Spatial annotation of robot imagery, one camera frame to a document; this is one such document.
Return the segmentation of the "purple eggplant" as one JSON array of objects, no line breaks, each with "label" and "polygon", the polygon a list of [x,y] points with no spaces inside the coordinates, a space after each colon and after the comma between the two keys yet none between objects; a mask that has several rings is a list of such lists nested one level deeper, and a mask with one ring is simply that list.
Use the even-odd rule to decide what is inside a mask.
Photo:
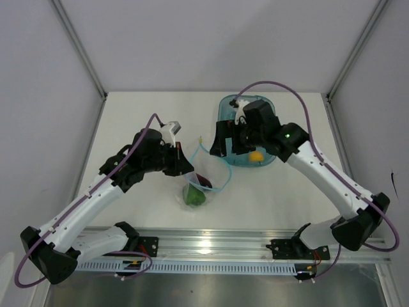
[{"label": "purple eggplant", "polygon": [[206,191],[211,191],[213,189],[212,183],[206,177],[200,175],[199,173],[196,173],[196,178],[200,188]]}]

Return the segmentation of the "green bell pepper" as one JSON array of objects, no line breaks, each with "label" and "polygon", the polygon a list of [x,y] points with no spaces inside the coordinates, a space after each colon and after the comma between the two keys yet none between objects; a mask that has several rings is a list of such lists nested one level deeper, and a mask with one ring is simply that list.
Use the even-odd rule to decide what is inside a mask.
[{"label": "green bell pepper", "polygon": [[183,187],[182,196],[184,203],[190,206],[200,206],[206,201],[204,192],[191,184],[187,184]]}]

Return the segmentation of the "clear zip top bag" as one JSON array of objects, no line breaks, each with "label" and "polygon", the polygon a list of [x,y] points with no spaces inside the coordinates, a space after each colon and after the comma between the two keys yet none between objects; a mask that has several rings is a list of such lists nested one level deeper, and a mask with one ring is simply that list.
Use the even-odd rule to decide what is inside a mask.
[{"label": "clear zip top bag", "polygon": [[210,154],[202,137],[198,137],[187,149],[187,159],[194,170],[177,181],[175,198],[183,207],[199,209],[213,202],[226,188],[233,170],[222,157]]}]

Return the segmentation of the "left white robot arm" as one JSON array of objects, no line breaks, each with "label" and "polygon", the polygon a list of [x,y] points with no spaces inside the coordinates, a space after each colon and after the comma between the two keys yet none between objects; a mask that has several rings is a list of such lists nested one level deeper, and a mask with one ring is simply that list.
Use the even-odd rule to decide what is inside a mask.
[{"label": "left white robot arm", "polygon": [[169,122],[160,130],[143,129],[132,144],[106,160],[83,195],[39,229],[28,226],[22,231],[24,250],[45,279],[57,285],[79,264],[94,258],[141,252],[139,233],[126,222],[83,238],[79,234],[104,208],[141,182],[145,174],[162,172],[177,177],[193,172],[194,167],[176,140],[179,129],[178,122]]}]

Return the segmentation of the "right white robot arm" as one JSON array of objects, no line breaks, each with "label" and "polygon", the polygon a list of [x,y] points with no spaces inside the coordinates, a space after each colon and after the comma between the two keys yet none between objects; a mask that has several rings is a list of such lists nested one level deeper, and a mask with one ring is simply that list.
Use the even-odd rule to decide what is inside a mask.
[{"label": "right white robot arm", "polygon": [[232,120],[216,123],[211,155],[227,155],[231,151],[244,155],[258,147],[289,164],[308,178],[336,207],[339,216],[318,223],[307,223],[292,237],[292,251],[306,258],[321,246],[340,244],[359,250],[380,225],[390,204],[383,194],[373,194],[340,172],[319,151],[310,135],[295,123],[281,124],[271,105],[265,100],[232,100]]}]

